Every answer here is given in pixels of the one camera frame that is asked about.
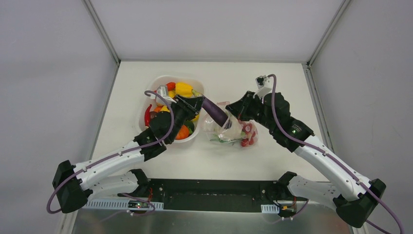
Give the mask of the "purple eggplant toy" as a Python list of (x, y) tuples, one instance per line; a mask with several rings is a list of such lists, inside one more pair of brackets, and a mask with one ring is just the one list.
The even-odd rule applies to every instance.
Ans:
[(199, 93), (196, 90), (192, 90), (194, 96), (204, 98), (202, 108), (209, 114), (209, 116), (220, 126), (225, 127), (228, 121), (228, 115), (217, 104), (213, 103), (205, 95)]

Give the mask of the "red cherry bunch green stem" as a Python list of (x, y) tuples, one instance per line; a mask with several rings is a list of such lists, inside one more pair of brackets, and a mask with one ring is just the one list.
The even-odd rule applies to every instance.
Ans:
[(240, 121), (242, 126), (240, 146), (243, 148), (256, 145), (258, 141), (258, 130), (252, 122)]

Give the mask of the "orange pumpkin toy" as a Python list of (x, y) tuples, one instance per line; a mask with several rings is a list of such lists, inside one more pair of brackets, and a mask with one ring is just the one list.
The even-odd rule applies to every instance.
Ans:
[(182, 140), (190, 136), (190, 129), (183, 125), (175, 137), (175, 140)]

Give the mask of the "clear pink-dotted zip bag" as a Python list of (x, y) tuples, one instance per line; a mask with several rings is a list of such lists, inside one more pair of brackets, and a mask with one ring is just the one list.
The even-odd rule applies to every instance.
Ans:
[(206, 133), (209, 141), (243, 148), (256, 146), (259, 135), (254, 122), (236, 119), (225, 109), (227, 104), (228, 101), (216, 103), (228, 116), (223, 126), (219, 126), (210, 114), (206, 114), (200, 122), (201, 129)]

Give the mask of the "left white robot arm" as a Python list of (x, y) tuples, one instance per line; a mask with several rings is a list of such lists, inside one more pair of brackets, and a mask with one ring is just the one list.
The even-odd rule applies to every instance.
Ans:
[(96, 159), (72, 164), (61, 162), (54, 175), (54, 191), (49, 198), (46, 210), (50, 214), (72, 213), (84, 207), (88, 201), (100, 196), (117, 193), (133, 193), (143, 197), (149, 185), (138, 170), (125, 175), (113, 174), (136, 163), (155, 158), (172, 144), (184, 126), (200, 113), (204, 96), (184, 97), (178, 95), (166, 110), (161, 111), (143, 130), (125, 146)]

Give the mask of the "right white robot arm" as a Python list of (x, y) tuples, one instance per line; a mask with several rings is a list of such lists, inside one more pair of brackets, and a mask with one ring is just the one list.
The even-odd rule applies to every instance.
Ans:
[(313, 130), (291, 116), (290, 104), (281, 93), (275, 94), (272, 103), (271, 94), (259, 98), (248, 91), (225, 108), (238, 120), (253, 120), (268, 129), (279, 145), (309, 162), (329, 180), (329, 184), (325, 184), (286, 172), (276, 182), (276, 192), (281, 199), (303, 197), (336, 211), (352, 227), (363, 226), (378, 205), (375, 197), (382, 197), (385, 183), (355, 172), (331, 153)]

